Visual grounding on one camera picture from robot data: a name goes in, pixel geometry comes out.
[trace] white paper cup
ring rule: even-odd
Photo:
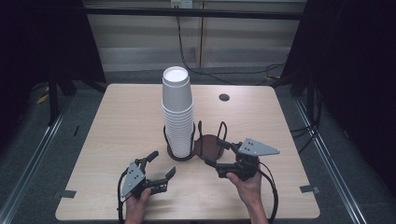
[[[163,72],[163,107],[171,112],[181,112],[192,104],[189,73],[178,66]]]

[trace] person's arm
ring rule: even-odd
[[[136,197],[132,196],[126,200],[125,224],[140,224],[143,222],[150,194],[151,189],[145,189],[140,198],[136,199]]]
[[[228,173],[227,177],[236,186],[239,197],[246,205],[251,223],[268,224],[268,219],[262,206],[262,176],[259,172],[245,181],[242,181],[233,173]]]

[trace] table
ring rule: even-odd
[[[280,150],[261,157],[274,176],[279,194],[276,218],[315,218],[319,215],[313,192],[302,193],[309,185],[274,89],[270,87],[191,85],[194,121],[203,122],[203,133],[217,134],[224,121],[227,141],[251,137]],[[222,93],[230,96],[223,102]],[[174,161],[166,152],[163,138],[162,85],[111,84],[78,161],[67,184],[74,198],[62,198],[56,211],[60,220],[116,220],[117,184],[120,174],[134,159],[160,152],[147,165],[147,178],[159,179],[176,166],[168,191],[148,201],[146,220],[216,220],[248,218],[236,188],[228,179],[218,178],[214,168],[195,156]],[[234,162],[225,150],[218,162]],[[262,179],[262,200],[271,216],[273,193]]]

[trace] gray carpet floor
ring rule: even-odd
[[[262,73],[256,75],[240,74],[241,72],[258,69],[262,68],[249,68],[248,70],[246,68],[213,68],[201,71],[233,72],[235,74],[216,75],[216,77],[238,85],[256,85],[259,83],[267,85],[273,82],[271,79],[265,80],[265,74]],[[161,83],[162,71],[107,73],[106,79],[107,84]],[[196,74],[191,74],[191,84],[228,85],[213,77]],[[42,162],[40,162],[28,191],[12,219],[12,223],[61,222],[55,217],[59,200],[54,199],[53,194],[56,190],[65,189],[97,108],[103,98],[101,92],[93,90],[83,83],[77,82],[76,86],[78,91],[66,108],[62,124],[50,143]],[[14,138],[7,147],[7,153],[2,155],[0,159],[0,207],[3,207],[6,203],[9,194],[24,172],[26,164],[32,158],[42,136],[48,129],[49,101],[47,100],[40,105],[35,103],[43,91],[44,89],[32,91],[31,99],[28,102],[29,107],[14,133]],[[304,122],[295,104],[296,97],[290,94],[290,85],[276,88],[276,95],[290,129],[295,130],[304,127]],[[64,105],[66,101],[67,97],[60,94],[60,105]],[[346,138],[344,130],[338,125],[333,115],[328,112],[326,105],[322,109],[319,132],[332,153],[332,158],[340,173],[359,203],[367,223],[396,223],[395,198],[390,195],[382,180],[361,157],[359,149],[353,141]],[[309,138],[308,133],[295,138],[297,149],[302,148]],[[318,187],[320,191],[316,194],[320,216],[312,220],[277,219],[275,223],[353,223],[318,154],[316,146],[311,142],[300,153],[300,157],[311,185]],[[246,221],[203,221],[202,223],[246,223]]]

